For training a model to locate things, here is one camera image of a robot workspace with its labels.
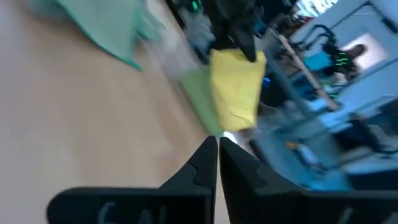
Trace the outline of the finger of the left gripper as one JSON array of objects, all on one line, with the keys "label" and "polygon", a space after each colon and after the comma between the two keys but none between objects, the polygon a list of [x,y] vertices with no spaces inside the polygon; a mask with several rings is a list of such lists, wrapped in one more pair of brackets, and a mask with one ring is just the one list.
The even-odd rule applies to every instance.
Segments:
[{"label": "finger of the left gripper", "polygon": [[250,62],[256,61],[253,24],[250,21],[237,20],[233,22],[229,35]]}]

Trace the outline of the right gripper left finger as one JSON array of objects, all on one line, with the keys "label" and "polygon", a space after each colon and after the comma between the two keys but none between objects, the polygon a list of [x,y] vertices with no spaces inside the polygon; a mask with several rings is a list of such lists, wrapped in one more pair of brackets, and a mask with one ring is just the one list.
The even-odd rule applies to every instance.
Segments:
[{"label": "right gripper left finger", "polygon": [[212,224],[218,143],[208,136],[189,160],[158,188],[76,187],[54,196],[50,224]]}]

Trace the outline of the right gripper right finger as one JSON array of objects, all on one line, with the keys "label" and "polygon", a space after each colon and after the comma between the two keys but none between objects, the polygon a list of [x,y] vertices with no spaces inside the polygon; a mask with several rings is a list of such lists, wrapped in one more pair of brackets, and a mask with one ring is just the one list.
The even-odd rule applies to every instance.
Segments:
[{"label": "right gripper right finger", "polygon": [[397,223],[396,191],[307,190],[220,138],[220,174],[231,223]]}]

